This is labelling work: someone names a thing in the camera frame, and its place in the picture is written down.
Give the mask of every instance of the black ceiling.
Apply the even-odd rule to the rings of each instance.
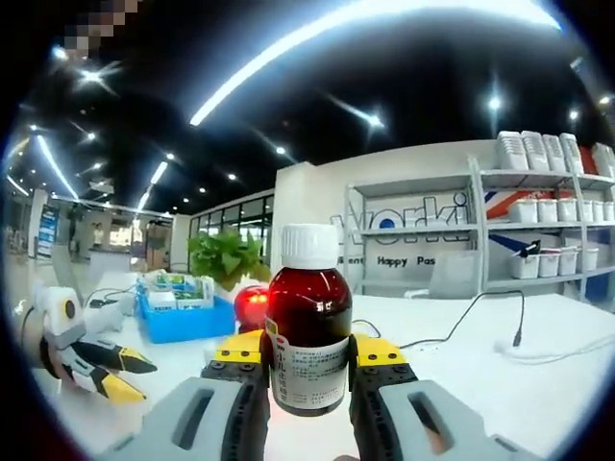
[[[569,29],[467,11],[401,14],[335,29],[264,67],[199,127],[188,124],[260,51],[347,3],[143,2],[79,63],[98,69],[117,61],[118,72],[105,79],[112,93],[99,85],[76,87],[74,67],[50,61],[23,105],[14,138],[36,124],[82,197],[108,200],[87,191],[87,181],[99,175],[112,179],[110,199],[124,206],[136,206],[172,152],[175,159],[145,207],[177,206],[188,214],[271,188],[277,169],[293,162],[493,137],[486,102],[494,85],[504,102],[498,129],[568,132],[568,113],[576,108],[582,143],[608,139],[595,102],[570,69],[579,49]],[[377,111],[385,129],[370,131],[333,99]],[[97,139],[85,142],[80,129]],[[276,154],[267,140],[287,154]],[[97,161],[101,170],[84,172]],[[229,181],[229,173],[238,180]],[[68,195],[35,143],[13,158],[12,176],[28,188],[46,182]]]

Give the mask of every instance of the medicine bottle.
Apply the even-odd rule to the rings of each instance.
[[[334,226],[283,228],[283,268],[269,285],[265,329],[274,399],[297,416],[325,415],[344,399],[353,303],[335,269],[338,255]]]

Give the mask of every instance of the bottle label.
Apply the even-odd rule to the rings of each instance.
[[[265,320],[273,345],[274,395],[288,406],[314,410],[332,405],[344,396],[348,338],[320,348],[299,348],[278,334],[278,326]]]

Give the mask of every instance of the potted plant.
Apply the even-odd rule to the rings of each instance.
[[[190,272],[195,277],[213,278],[216,294],[232,303],[232,292],[243,278],[271,279],[271,271],[260,259],[260,247],[260,240],[250,233],[242,240],[234,229],[226,228],[216,235],[199,233],[188,241]]]

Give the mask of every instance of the white storage box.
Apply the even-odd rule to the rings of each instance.
[[[517,132],[498,133],[496,157],[504,170],[529,170],[526,148]]]
[[[510,275],[514,279],[537,279],[539,255],[513,256],[510,259]]]
[[[583,200],[583,218],[586,223],[594,222],[594,201]]]
[[[538,222],[557,222],[557,200],[541,199],[538,201]]]
[[[581,252],[581,257],[577,259],[577,267],[580,271],[595,271],[598,267],[598,249],[588,248]]]
[[[542,141],[540,133],[521,132],[523,145],[526,148],[528,155],[528,165],[532,170],[549,171],[549,160],[547,159],[547,150]]]
[[[559,256],[561,251],[558,248],[546,248],[540,251],[540,262],[538,264],[538,277],[556,277],[559,271]]]
[[[545,144],[545,151],[547,152],[547,159],[549,160],[551,171],[566,173],[568,171],[566,167],[566,157],[564,157],[564,151],[561,148],[559,137],[552,134],[543,134],[542,140]]]
[[[615,203],[604,202],[604,221],[615,221]]]
[[[592,204],[593,204],[593,209],[594,209],[594,222],[603,223],[604,222],[604,202],[593,200]]]
[[[538,205],[536,199],[520,199],[508,208],[508,217],[513,223],[537,223]]]
[[[559,199],[557,201],[557,219],[563,223],[578,221],[577,199]]]
[[[580,159],[580,149],[578,148],[577,137],[571,133],[562,133],[559,136],[564,157],[568,164],[568,170],[582,175],[585,173],[583,162]]]
[[[592,158],[600,176],[615,178],[615,155],[610,146],[596,143],[592,148]]]
[[[559,254],[559,270],[558,274],[561,276],[571,276],[577,271],[577,247],[565,247],[560,249]]]

